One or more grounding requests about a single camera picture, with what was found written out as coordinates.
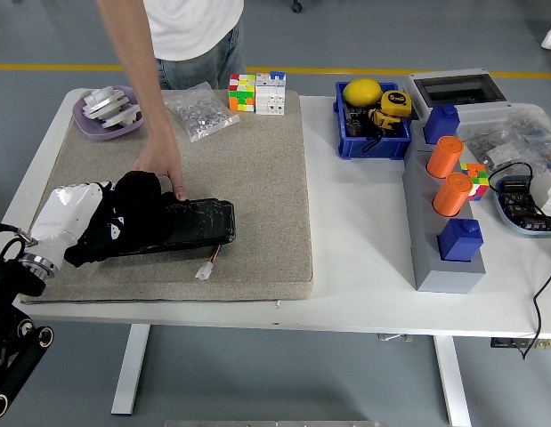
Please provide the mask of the person's right hand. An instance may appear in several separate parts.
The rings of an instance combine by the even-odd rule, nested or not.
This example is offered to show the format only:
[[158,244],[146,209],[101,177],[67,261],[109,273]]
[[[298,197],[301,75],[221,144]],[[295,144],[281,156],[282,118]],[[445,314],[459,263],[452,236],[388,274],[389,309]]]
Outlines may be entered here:
[[132,164],[132,169],[166,177],[176,198],[180,201],[187,199],[182,156],[174,133],[170,129],[149,135],[145,147]]

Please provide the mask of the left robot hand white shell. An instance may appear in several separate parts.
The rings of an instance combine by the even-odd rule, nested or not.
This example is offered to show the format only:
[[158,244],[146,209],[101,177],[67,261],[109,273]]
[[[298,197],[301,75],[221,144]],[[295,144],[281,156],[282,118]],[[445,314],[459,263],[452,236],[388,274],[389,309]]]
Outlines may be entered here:
[[68,248],[77,244],[90,225],[101,202],[115,188],[111,181],[74,184],[54,189],[30,231],[36,245],[21,260],[26,265],[59,269]]

